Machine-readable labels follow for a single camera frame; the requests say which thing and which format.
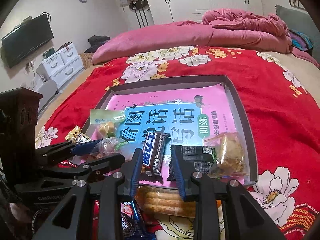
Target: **packaged bread roll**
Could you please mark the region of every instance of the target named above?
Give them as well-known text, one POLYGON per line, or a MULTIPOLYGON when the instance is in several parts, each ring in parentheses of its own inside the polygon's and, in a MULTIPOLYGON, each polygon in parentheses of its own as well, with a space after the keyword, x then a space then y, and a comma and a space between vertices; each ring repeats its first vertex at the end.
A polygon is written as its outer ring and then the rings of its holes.
POLYGON ((160 213, 180 217, 194 218, 196 202, 184 202, 178 190, 141 186, 138 188, 136 201, 146 213, 160 213))

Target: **red floral bedspread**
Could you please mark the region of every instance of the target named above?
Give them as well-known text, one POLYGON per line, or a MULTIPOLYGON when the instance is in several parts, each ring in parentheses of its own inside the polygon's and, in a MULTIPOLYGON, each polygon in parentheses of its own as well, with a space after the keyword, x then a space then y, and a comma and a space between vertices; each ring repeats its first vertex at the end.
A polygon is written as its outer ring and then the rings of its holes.
MULTIPOLYGON (((227 75, 235 85, 257 150, 260 175, 251 193, 288 239, 301 239, 320 210, 320 110, 286 66, 271 55, 183 46, 114 59, 94 69, 57 108, 36 145, 62 142, 76 125, 82 127, 90 109, 113 85, 203 74, 227 75)), ((161 228, 155 224, 154 231, 161 228)), ((172 232, 168 234, 176 239, 179 233, 172 232)))

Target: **green label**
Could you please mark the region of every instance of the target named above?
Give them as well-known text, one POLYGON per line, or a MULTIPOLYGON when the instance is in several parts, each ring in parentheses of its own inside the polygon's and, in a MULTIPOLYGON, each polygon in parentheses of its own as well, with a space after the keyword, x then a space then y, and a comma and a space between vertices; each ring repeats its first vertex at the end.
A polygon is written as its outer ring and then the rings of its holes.
POLYGON ((198 134, 200 138, 210 135, 209 118, 206 114, 198 115, 198 134))
POLYGON ((115 150, 119 150, 121 146, 127 144, 128 142, 127 141, 124 141, 124 142, 121 142, 121 143, 118 143, 116 146, 115 146, 115 150))

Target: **metal screw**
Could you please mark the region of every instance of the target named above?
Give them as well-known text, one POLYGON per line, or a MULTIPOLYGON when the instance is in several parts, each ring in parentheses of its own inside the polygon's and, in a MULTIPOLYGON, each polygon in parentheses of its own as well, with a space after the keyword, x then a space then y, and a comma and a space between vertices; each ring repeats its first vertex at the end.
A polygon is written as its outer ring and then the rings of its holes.
POLYGON ((199 171, 196 171, 196 172, 194 172, 194 173, 192 174, 192 176, 194 176, 196 179, 199 179, 199 178, 202 177, 202 173, 199 172, 199 171))
POLYGON ((122 173, 119 172, 119 171, 117 171, 117 172, 115 172, 115 173, 113 174, 113 177, 114 177, 115 179, 119 179, 119 178, 122 177, 122 173))
POLYGON ((85 185, 85 180, 81 179, 77 182, 78 187, 83 187, 85 185))
POLYGON ((232 179, 232 180, 230 180, 230 185, 232 186, 232 187, 237 187, 237 186, 239 186, 239 182, 237 181, 237 180, 235 180, 235 179, 232 179))

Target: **blue wrapper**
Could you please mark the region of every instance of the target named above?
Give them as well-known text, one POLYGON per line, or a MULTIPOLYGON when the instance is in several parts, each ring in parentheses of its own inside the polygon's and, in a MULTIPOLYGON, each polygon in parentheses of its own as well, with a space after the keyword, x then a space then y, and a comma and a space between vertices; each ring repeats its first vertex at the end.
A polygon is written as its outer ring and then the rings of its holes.
POLYGON ((121 202, 121 222, 124 239, 156 240, 154 233, 147 232, 139 206, 135 200, 121 202))

